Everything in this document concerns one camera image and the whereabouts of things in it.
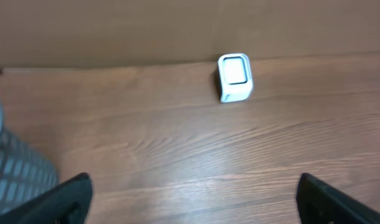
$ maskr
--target small white box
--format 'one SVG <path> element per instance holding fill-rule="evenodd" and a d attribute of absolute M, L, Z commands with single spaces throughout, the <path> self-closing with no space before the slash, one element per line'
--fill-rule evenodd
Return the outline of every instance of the small white box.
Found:
<path fill-rule="evenodd" d="M 253 91 L 251 64 L 245 54 L 226 54 L 218 61 L 222 103 L 246 100 Z"/>

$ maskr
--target cube top face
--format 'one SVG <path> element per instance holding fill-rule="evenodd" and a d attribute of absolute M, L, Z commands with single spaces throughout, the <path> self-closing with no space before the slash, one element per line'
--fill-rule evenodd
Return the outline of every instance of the cube top face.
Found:
<path fill-rule="evenodd" d="M 219 58 L 218 69 L 221 84 L 221 102 L 242 101 L 253 90 L 251 64 L 242 53 L 226 54 Z"/>

